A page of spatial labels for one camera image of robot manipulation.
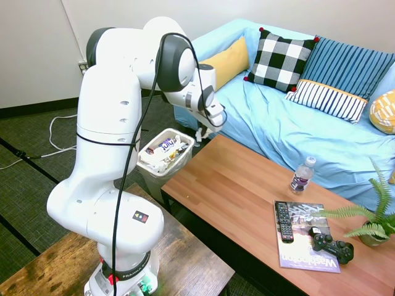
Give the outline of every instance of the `couch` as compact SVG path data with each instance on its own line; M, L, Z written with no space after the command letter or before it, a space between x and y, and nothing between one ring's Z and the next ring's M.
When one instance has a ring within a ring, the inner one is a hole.
M239 19L194 40L198 59L208 59L244 36L250 71L259 43L259 27L284 38L314 38ZM375 210L377 198L368 180L377 175L369 157L389 178L395 168L395 136L376 129L370 123L368 110L376 97L395 89L395 65L379 83L357 125L287 101L285 93L276 89L244 81L246 73L240 73L217 91L217 98L228 114L220 133L289 170L295 170L312 155L317 159L313 182ZM187 110L174 107L174 115L183 126L197 130L198 122ZM395 197L395 186L391 190ZM389 212L395 212L395 202Z

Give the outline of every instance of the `potted plant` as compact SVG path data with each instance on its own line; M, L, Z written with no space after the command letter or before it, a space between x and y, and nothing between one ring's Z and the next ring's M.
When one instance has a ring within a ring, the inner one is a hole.
M389 184L384 178L383 172L377 164L370 159L375 168L378 181L370 179L369 181L375 188L378 196L376 213L372 213L367 208L360 205L338 208L336 210L324 210L316 213L317 216L329 218L348 218L353 216L365 216L367 221L357 229L345 234L346 237L359 236L359 239L370 247L380 245L389 240L389 236L395 233L395 213L389 216L385 215L386 210L391 205L391 190Z

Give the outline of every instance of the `game controller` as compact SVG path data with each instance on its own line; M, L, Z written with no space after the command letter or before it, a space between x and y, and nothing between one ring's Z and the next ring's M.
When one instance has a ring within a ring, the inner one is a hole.
M338 258L340 264L347 264L354 258L354 246L342 240L333 240L330 234L323 234L318 227L311 227L313 250L324 250Z

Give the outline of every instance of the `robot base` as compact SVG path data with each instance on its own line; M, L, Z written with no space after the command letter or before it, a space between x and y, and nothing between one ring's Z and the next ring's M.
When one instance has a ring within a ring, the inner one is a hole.
M85 284L84 296L113 296L114 287L104 277L102 263L94 270L89 281ZM118 296L145 296L151 295L158 288L159 259L155 250L151 250L148 264L136 276L127 281L117 283Z

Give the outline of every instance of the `wall baseboard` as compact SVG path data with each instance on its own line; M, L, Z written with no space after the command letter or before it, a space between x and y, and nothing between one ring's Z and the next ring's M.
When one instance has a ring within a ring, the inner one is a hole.
M155 91L154 95L159 95L160 91ZM149 90L142 89L141 97L148 97ZM37 113L50 112L56 110L63 110L69 108L76 108L78 105L78 98L63 99L58 101L43 102L37 104L9 107L0 109L0 119L33 115Z

